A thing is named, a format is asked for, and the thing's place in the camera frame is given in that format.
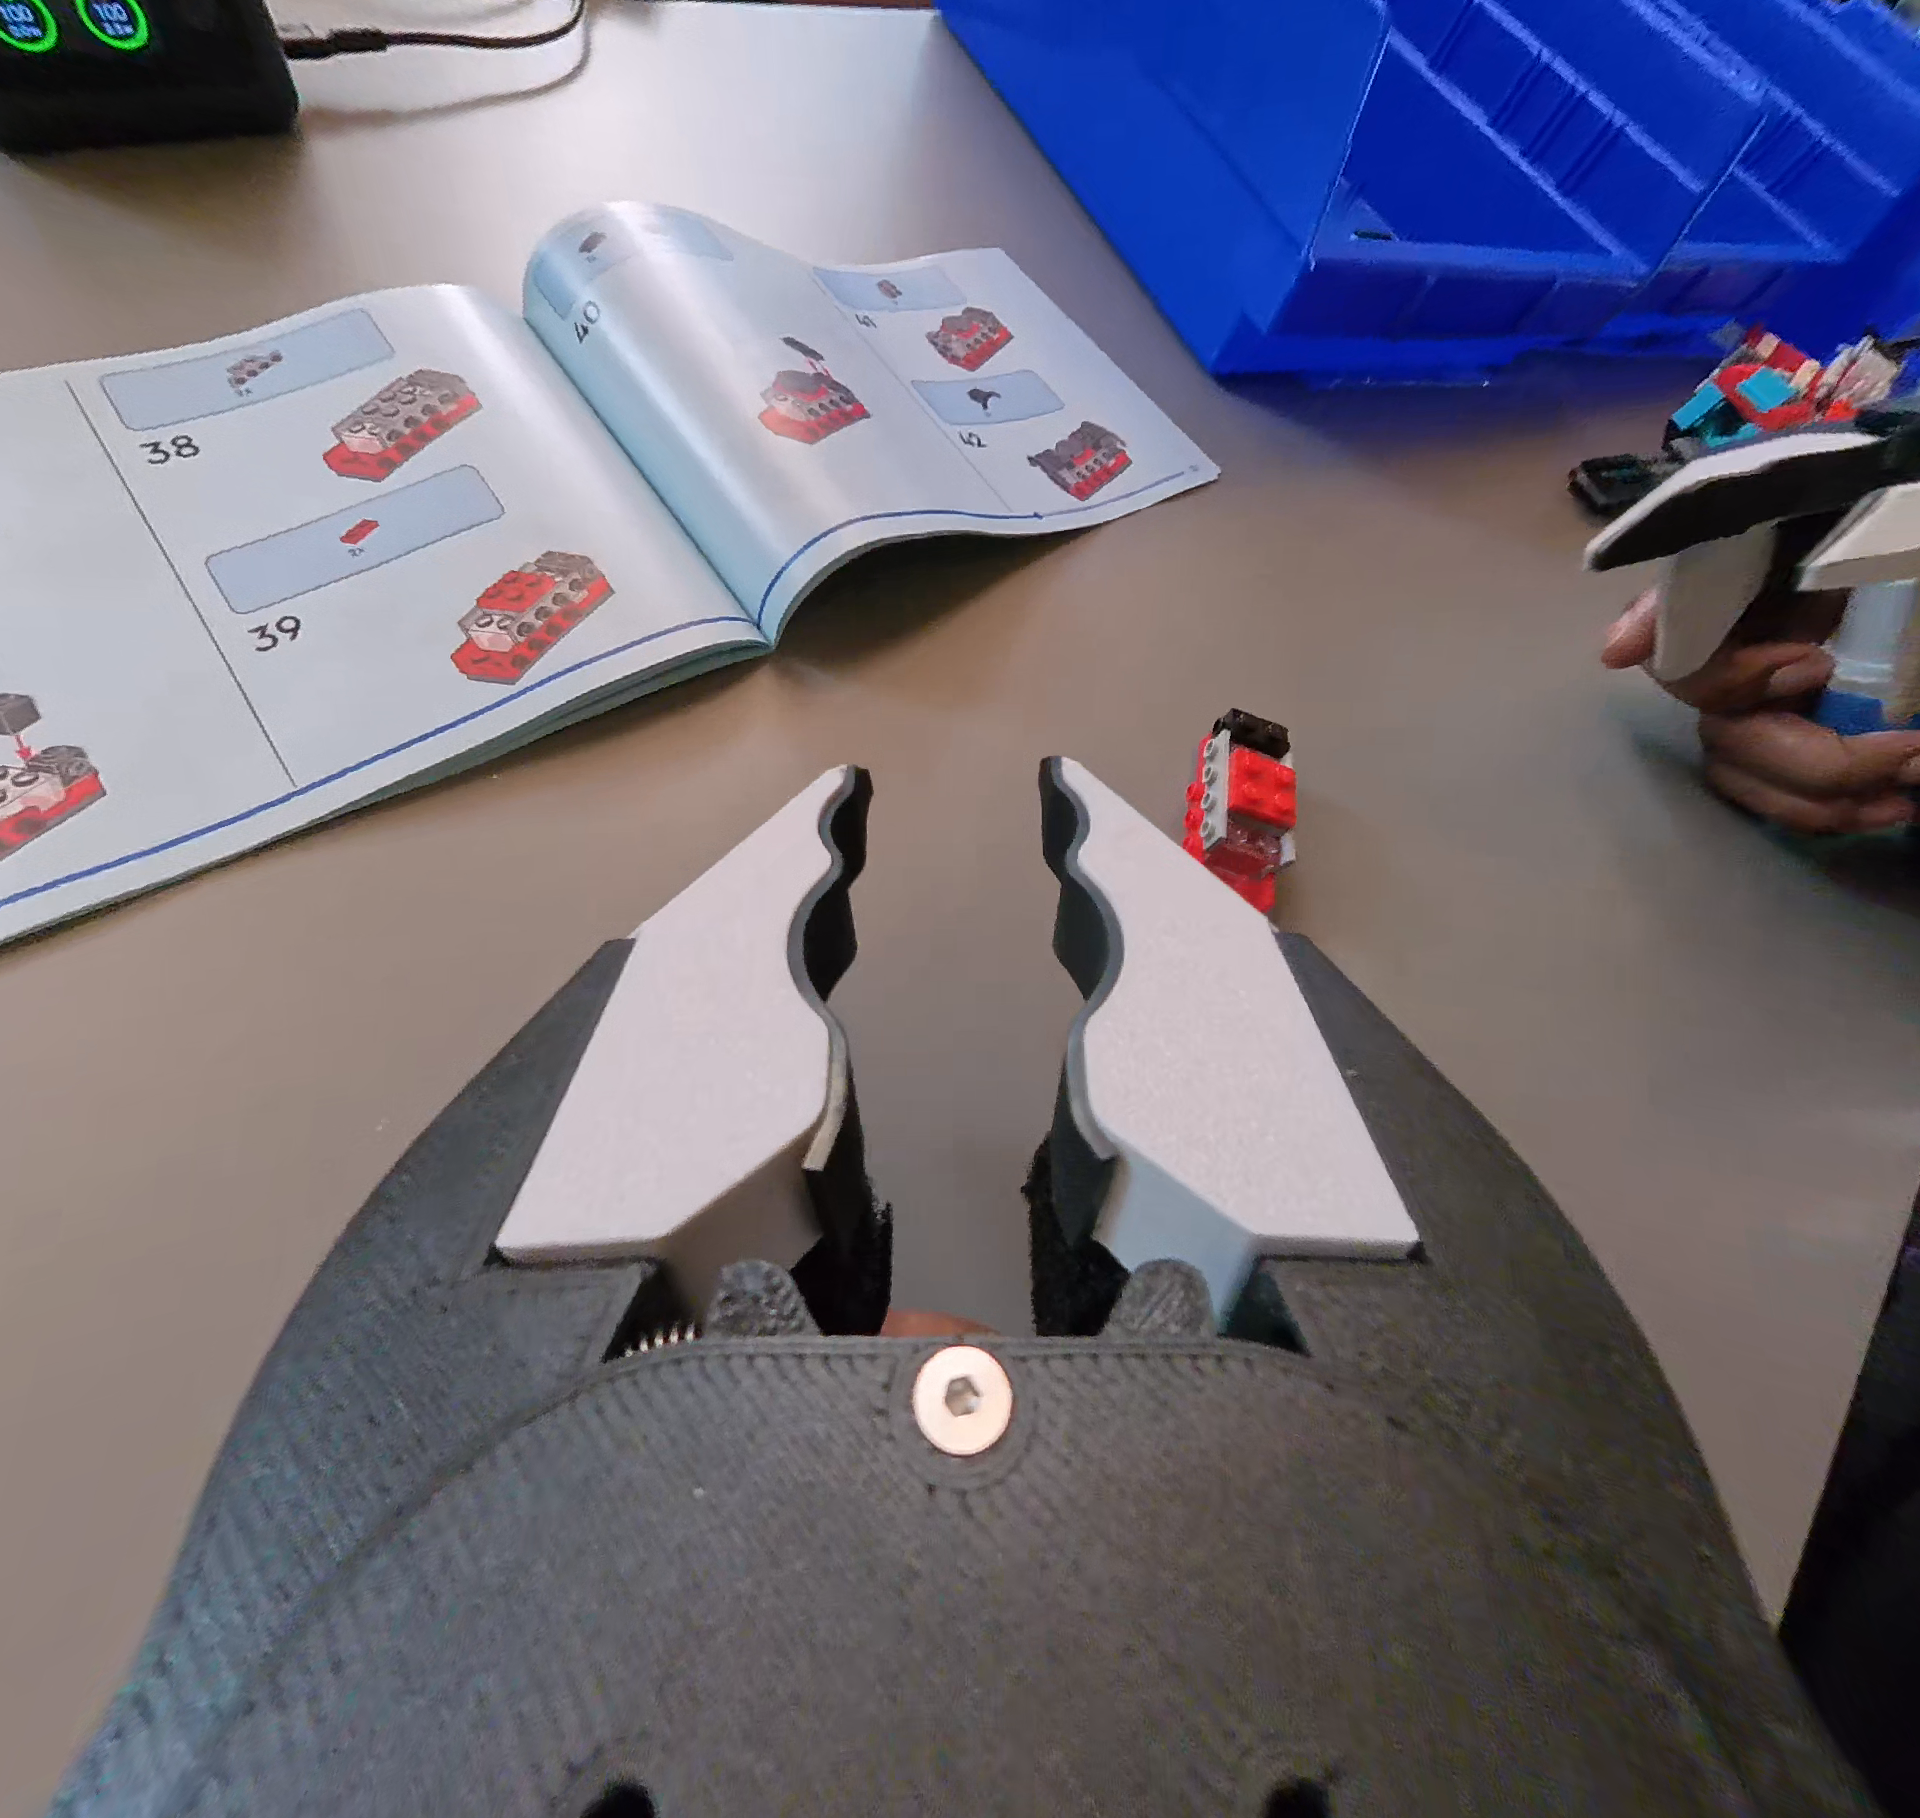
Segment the blue plastic bin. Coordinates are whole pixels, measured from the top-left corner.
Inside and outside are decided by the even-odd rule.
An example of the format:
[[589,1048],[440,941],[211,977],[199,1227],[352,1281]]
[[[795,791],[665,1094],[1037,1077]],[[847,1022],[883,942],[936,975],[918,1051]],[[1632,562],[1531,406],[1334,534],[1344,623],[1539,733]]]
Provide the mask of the blue plastic bin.
[[1915,84],[1817,0],[1653,1],[1696,20],[1763,81],[1763,132],[1739,170],[1833,262],[1853,262],[1915,190]]
[[1214,377],[1475,377],[1646,273],[1380,0],[936,0]]
[[1885,182],[1673,0],[1380,0],[1468,101],[1646,273],[1624,316],[1763,310],[1846,262]]

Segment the person's right hand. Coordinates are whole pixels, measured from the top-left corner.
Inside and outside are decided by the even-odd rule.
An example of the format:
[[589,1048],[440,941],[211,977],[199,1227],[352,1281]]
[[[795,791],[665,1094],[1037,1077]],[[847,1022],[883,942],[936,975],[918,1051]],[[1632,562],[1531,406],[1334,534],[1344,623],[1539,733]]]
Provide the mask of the person's right hand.
[[1811,838],[1915,823],[1917,733],[1843,734],[1811,714],[1832,678],[1825,643],[1843,610],[1838,592],[1765,595],[1696,673],[1663,681],[1696,712],[1709,790]]

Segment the pale blue instruction booklet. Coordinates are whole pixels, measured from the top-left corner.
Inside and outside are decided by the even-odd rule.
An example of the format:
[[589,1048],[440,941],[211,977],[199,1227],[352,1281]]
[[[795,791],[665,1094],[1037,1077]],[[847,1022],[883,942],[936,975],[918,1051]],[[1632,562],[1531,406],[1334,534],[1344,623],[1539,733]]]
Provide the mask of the pale blue instruction booklet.
[[1216,477],[1005,251],[637,202],[514,310],[386,289],[1,391],[5,942],[771,654],[872,549]]

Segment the grey desk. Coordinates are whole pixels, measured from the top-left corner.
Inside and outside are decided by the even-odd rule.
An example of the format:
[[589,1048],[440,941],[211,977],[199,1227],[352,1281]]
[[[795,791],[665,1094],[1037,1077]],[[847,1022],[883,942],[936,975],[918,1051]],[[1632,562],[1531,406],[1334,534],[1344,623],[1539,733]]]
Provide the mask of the grey desk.
[[903,544],[781,651],[3,952],[3,1805],[107,1708],[337,1234],[531,1012],[804,782],[875,776],[852,1039],[911,1305],[1026,1326],[1017,1183],[1072,1013],[1037,765],[1177,823],[1200,726],[1299,749],[1283,921],[1537,1170],[1642,1322],[1765,1609],[1915,1186],[1915,872],[1802,852],[1597,647],[1572,461],[1686,377],[1232,391],[931,13],[595,8],[574,55],[316,64],[283,145],[3,161],[3,360],[362,289],[514,295],[601,198],[818,262],[1006,249],[1218,462],[1053,547]]

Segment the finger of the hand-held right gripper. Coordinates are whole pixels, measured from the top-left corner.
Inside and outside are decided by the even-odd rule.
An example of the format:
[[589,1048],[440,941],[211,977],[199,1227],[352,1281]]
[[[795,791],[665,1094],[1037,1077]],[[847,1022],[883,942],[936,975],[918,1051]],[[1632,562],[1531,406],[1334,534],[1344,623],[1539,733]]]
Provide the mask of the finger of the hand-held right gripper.
[[1799,431],[1684,464],[1588,543],[1590,574],[1653,562],[1651,675],[1696,673],[1768,583],[1799,565],[1867,495],[1917,482],[1917,418],[1883,431]]
[[1867,495],[1799,565],[1796,588],[1850,591],[1917,579],[1915,482]]

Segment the red toy brick model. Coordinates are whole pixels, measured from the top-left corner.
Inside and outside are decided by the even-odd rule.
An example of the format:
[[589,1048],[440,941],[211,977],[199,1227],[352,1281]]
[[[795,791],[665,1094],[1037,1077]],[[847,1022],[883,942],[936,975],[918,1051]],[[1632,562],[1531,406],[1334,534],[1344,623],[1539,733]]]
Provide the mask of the red toy brick model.
[[1244,707],[1212,722],[1187,786],[1182,848],[1262,917],[1294,863],[1298,774],[1285,726]]

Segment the black power station with display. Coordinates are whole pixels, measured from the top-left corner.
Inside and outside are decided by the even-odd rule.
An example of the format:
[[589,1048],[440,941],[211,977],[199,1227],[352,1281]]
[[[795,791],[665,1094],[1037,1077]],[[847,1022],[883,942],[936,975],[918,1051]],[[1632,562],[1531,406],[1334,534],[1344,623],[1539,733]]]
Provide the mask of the black power station with display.
[[10,155],[280,134],[294,117],[266,0],[1,0]]

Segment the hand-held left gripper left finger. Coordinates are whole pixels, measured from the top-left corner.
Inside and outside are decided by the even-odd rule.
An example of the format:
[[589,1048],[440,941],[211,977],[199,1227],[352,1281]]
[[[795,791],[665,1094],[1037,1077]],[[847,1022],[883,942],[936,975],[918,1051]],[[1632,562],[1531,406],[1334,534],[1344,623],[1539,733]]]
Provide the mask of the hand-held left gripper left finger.
[[866,1192],[847,1039],[871,774],[824,770],[634,932],[493,1248],[798,1263]]

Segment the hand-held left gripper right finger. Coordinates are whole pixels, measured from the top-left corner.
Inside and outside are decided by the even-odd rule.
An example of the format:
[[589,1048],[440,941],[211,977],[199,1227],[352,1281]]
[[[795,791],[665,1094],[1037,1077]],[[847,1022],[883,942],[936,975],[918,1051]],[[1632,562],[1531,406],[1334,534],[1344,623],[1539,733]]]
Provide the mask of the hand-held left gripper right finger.
[[1175,1259],[1229,1326],[1262,1259],[1415,1259],[1267,917],[1076,758],[1045,758],[1039,790],[1053,950],[1082,995],[1040,1181],[1068,1276]]

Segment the pile of toy bricks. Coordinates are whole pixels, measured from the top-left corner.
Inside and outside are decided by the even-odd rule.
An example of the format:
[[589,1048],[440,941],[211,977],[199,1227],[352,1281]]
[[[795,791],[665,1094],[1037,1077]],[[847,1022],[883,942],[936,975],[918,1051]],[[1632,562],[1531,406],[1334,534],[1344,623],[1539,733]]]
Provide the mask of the pile of toy bricks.
[[1917,337],[1867,332],[1819,360],[1752,329],[1669,415],[1651,455],[1608,455],[1572,466],[1565,487],[1596,518],[1632,506],[1684,464],[1799,431],[1883,431],[1915,411]]

